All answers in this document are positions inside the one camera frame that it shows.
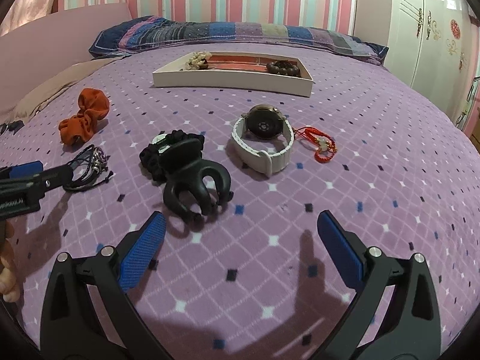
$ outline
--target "blue gripper pad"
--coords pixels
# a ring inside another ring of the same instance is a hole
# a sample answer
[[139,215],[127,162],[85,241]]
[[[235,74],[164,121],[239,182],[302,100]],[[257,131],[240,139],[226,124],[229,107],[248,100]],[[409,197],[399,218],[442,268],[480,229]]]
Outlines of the blue gripper pad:
[[345,285],[361,290],[364,287],[363,265],[345,238],[344,229],[326,212],[321,212],[317,219],[317,231]]
[[24,163],[22,165],[13,166],[10,170],[9,178],[19,179],[22,177],[32,176],[43,171],[43,164],[40,161]]
[[143,233],[138,237],[120,265],[118,284],[123,292],[134,288],[165,238],[167,221],[162,213],[156,212]]

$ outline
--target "metal screw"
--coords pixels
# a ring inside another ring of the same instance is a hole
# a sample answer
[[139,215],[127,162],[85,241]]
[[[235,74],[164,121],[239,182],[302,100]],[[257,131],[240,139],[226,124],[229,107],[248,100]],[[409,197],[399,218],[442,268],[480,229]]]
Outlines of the metal screw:
[[102,249],[102,256],[105,256],[105,257],[108,257],[108,256],[111,256],[114,252],[114,249],[113,247],[111,246],[105,246],[103,249]]
[[67,259],[68,259],[68,253],[65,253],[64,251],[57,256],[57,260],[60,263],[63,263],[64,261],[67,261]]
[[368,249],[368,252],[370,256],[373,257],[380,257],[382,255],[382,251],[380,250],[379,247],[372,246],[370,249]]
[[417,263],[423,263],[425,261],[425,257],[423,256],[423,254],[421,253],[415,253],[415,255],[413,256],[413,258],[415,259],[415,261]]

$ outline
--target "pink curtain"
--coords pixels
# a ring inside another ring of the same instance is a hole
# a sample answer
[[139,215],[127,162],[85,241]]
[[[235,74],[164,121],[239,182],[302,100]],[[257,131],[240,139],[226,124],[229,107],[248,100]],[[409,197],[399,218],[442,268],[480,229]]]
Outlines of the pink curtain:
[[48,15],[52,10],[53,0],[15,0],[5,19],[0,25],[0,36]]

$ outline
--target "beige blanket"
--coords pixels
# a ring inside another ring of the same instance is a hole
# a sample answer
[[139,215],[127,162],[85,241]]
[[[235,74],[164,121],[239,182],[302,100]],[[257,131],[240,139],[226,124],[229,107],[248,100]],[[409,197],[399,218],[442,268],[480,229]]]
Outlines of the beige blanket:
[[64,93],[69,87],[95,73],[98,69],[122,58],[95,59],[66,68],[63,72],[30,91],[17,103],[13,110],[0,112],[0,124],[8,124],[18,120],[27,124],[38,112]]

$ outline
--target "watch face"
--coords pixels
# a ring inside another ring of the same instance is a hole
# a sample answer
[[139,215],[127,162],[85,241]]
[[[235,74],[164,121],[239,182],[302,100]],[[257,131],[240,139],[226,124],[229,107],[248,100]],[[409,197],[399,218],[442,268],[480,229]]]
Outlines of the watch face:
[[278,109],[268,104],[253,107],[245,117],[247,129],[256,137],[270,140],[283,131],[285,117]]

